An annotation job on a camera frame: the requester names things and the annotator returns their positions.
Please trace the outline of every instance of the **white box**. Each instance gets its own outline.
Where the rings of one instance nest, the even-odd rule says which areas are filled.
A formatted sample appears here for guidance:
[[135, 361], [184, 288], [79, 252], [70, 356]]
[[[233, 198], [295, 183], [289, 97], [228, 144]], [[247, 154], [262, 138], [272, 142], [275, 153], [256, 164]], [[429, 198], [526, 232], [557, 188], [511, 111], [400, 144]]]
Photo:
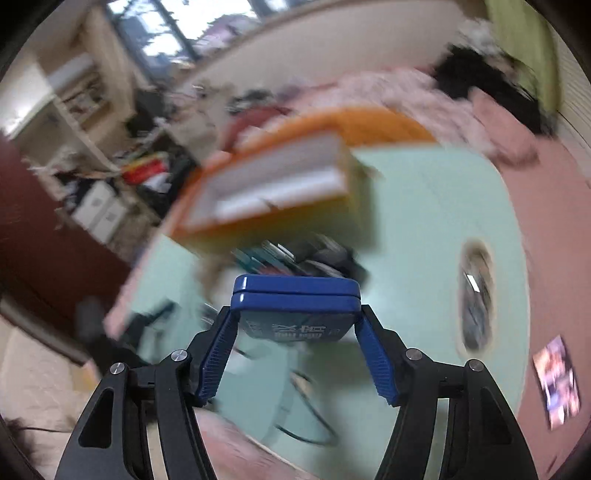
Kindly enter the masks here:
[[85, 230], [94, 227], [115, 198], [115, 192], [104, 181], [96, 181], [82, 199], [72, 218]]
[[90, 234], [102, 244], [108, 243], [126, 214], [125, 204], [119, 199], [113, 200]]

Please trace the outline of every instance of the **mint green desk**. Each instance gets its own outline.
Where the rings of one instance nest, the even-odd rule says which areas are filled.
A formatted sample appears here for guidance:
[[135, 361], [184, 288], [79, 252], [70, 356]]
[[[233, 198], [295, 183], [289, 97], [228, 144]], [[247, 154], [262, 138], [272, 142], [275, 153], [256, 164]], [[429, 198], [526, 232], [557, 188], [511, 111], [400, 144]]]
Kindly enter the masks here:
[[[521, 233], [500, 175], [488, 160], [458, 148], [361, 149], [355, 155], [379, 172], [366, 193], [370, 208], [365, 220], [372, 227], [364, 230], [362, 242], [354, 242], [358, 260], [369, 272], [362, 301], [407, 346], [436, 361], [463, 365], [469, 355], [459, 347], [460, 251], [470, 239], [484, 241], [492, 253], [497, 311], [491, 345], [480, 358], [517, 413], [528, 362], [527, 271]], [[154, 361], [183, 348], [199, 331], [196, 261], [171, 240], [160, 239], [132, 309], [146, 311], [168, 297], [181, 304], [181, 311], [165, 333], [162, 351], [154, 352], [145, 336], [144, 358]], [[228, 285], [221, 290], [229, 301]], [[224, 416], [320, 478], [375, 476], [397, 409], [377, 396], [353, 332], [334, 344], [282, 346], [246, 336], [238, 344], [256, 352], [256, 359], [238, 373], [224, 374], [217, 395]], [[327, 438], [293, 394], [291, 369], [313, 380], [312, 401], [338, 432], [337, 446], [308, 445], [274, 428], [279, 423], [306, 438]], [[447, 401], [439, 406], [428, 479], [437, 478], [443, 455]]]

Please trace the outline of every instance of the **black cable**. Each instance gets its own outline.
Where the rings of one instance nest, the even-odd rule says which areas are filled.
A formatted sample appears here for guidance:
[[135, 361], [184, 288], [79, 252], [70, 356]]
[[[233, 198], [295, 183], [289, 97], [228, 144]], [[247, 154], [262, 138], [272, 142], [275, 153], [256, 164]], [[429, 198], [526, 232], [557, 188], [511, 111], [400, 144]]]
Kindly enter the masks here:
[[[310, 381], [310, 379], [309, 379], [308, 376], [306, 376], [306, 375], [304, 375], [304, 374], [302, 374], [300, 372], [297, 372], [297, 371], [293, 371], [292, 373], [294, 375], [297, 375], [298, 377], [302, 377], [304, 380], [306, 380], [307, 382], [311, 383], [311, 381]], [[275, 424], [275, 428], [277, 430], [279, 430], [280, 432], [285, 433], [287, 436], [290, 436], [291, 438], [293, 438], [295, 440], [298, 440], [299, 442], [309, 443], [310, 445], [318, 445], [318, 446], [323, 446], [323, 447], [337, 445], [339, 443], [339, 435], [336, 433], [336, 431], [334, 430], [334, 428], [331, 427], [330, 424], [312, 406], [312, 403], [310, 402], [310, 399], [308, 398], [308, 395], [300, 387], [298, 387], [298, 385], [296, 384], [296, 382], [293, 379], [291, 380], [291, 384], [295, 388], [295, 391], [299, 393], [301, 399], [304, 401], [304, 404], [306, 405], [306, 407], [308, 408], [308, 410], [310, 410], [310, 413], [329, 432], [330, 440], [326, 440], [326, 441], [310, 440], [310, 439], [307, 439], [307, 438], [304, 438], [304, 437], [300, 437], [299, 435], [296, 435], [295, 433], [290, 432], [289, 430], [283, 428], [281, 425], [277, 425], [277, 424]]]
[[44, 429], [41, 427], [20, 427], [16, 429], [18, 432], [23, 430], [36, 430], [38, 432], [49, 432], [49, 433], [72, 433], [71, 430], [52, 430], [52, 429]]

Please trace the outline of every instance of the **wooden door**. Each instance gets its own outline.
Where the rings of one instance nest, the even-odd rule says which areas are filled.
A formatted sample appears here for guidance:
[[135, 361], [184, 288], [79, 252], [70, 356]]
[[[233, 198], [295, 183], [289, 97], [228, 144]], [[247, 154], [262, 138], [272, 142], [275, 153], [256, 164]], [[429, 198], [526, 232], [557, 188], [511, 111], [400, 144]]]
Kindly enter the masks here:
[[0, 278], [51, 307], [56, 314], [45, 320], [71, 335], [76, 303], [96, 295], [110, 308], [129, 267], [81, 227], [56, 229], [60, 206], [0, 135]]

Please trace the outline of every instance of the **pink floor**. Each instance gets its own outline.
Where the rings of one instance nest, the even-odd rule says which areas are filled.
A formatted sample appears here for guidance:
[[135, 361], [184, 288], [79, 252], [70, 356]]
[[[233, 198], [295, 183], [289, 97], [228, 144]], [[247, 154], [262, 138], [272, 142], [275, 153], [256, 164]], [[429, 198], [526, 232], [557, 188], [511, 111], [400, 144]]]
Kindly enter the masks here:
[[577, 417], [551, 432], [530, 362], [518, 420], [544, 480], [568, 457], [591, 419], [591, 189], [561, 143], [540, 139], [538, 144], [539, 164], [501, 168], [528, 261], [530, 356], [562, 335], [582, 402]]

